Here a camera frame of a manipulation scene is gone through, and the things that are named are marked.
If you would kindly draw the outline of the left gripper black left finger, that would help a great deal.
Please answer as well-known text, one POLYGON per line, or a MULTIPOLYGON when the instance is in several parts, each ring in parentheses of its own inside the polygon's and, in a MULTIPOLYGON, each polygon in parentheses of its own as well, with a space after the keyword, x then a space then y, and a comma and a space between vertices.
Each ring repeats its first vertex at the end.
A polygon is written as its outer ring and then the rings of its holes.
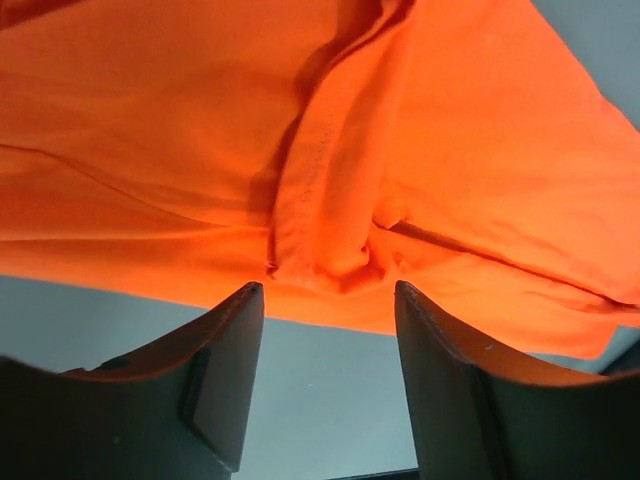
POLYGON ((251 282, 93 370, 1 360, 5 479, 228 479, 240 467, 264 325, 251 282))

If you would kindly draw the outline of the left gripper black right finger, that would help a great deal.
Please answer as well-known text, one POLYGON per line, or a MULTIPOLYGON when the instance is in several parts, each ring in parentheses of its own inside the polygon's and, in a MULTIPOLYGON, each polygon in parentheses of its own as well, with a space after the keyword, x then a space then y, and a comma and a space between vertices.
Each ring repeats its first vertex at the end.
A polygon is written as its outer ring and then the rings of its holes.
POLYGON ((423 479, 635 479, 639 376, 526 353, 450 315, 408 282, 395 323, 423 479))

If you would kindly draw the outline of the orange t shirt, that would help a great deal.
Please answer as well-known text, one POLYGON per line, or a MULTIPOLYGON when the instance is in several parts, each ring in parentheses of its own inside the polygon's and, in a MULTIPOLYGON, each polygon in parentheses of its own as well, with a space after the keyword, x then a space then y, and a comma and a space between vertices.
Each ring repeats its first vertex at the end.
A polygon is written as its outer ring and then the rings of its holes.
POLYGON ((529 1, 5 1, 1 271, 516 349, 639 324, 639 134, 529 1))

